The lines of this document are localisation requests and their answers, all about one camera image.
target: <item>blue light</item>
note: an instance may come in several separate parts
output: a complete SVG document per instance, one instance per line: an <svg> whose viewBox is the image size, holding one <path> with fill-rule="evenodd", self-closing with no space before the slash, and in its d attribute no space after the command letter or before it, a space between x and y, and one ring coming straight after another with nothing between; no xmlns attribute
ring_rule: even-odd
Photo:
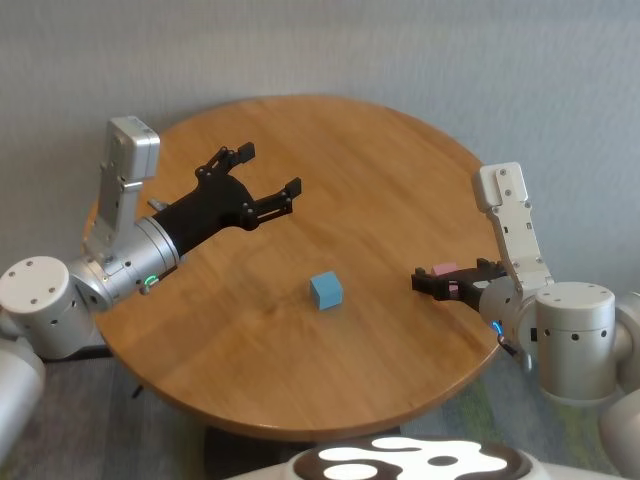
<svg viewBox="0 0 640 480"><path fill-rule="evenodd" d="M491 327L498 332L498 335L502 335L504 333L504 331L502 330L502 325L500 325L498 322L491 322Z"/></svg>

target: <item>green light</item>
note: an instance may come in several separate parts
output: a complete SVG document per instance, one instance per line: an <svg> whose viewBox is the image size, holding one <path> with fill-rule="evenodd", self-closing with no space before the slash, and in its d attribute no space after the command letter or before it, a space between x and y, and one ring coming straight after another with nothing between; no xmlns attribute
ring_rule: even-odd
<svg viewBox="0 0 640 480"><path fill-rule="evenodd" d="M153 283L156 280L158 280L158 277L156 275L149 275L147 279L144 281L144 284L149 286L150 283Z"/></svg>

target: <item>black robot arm segment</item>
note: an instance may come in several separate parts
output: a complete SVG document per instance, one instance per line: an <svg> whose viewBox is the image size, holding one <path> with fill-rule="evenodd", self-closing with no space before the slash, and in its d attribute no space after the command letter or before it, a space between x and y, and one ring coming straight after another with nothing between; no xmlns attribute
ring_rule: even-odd
<svg viewBox="0 0 640 480"><path fill-rule="evenodd" d="M254 156L252 143L237 152L221 148L206 165L196 169L195 190L153 216L180 256L223 228L254 230L261 223L293 211L293 199L302 193L299 178L273 195L254 200L247 188L229 175L233 167Z"/></svg>
<svg viewBox="0 0 640 480"><path fill-rule="evenodd" d="M457 300L479 311L484 287L479 286L478 282L489 282L506 274L500 262L478 258L476 268L456 270L443 275L429 275L424 268L416 268L411 275L411 288L431 295L434 300Z"/></svg>

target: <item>blue cube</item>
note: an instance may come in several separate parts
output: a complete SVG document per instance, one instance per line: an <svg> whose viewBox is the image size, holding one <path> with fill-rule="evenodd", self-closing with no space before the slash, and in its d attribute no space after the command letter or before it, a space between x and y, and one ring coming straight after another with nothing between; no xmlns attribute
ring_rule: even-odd
<svg viewBox="0 0 640 480"><path fill-rule="evenodd" d="M318 310L342 303L342 285L333 272L321 273L311 277L311 295Z"/></svg>

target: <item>white cylindrical joint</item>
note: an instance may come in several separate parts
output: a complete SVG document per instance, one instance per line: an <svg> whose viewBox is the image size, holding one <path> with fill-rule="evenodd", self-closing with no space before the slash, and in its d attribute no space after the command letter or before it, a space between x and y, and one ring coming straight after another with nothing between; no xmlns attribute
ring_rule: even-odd
<svg viewBox="0 0 640 480"><path fill-rule="evenodd" d="M29 347L0 339L0 465L44 391L44 365Z"/></svg>
<svg viewBox="0 0 640 480"><path fill-rule="evenodd" d="M616 388L615 296L580 282L536 293L540 386L568 405L605 401Z"/></svg>
<svg viewBox="0 0 640 480"><path fill-rule="evenodd" d="M0 277L0 305L43 358L69 356L93 333L69 270L56 258L27 258L9 268Z"/></svg>

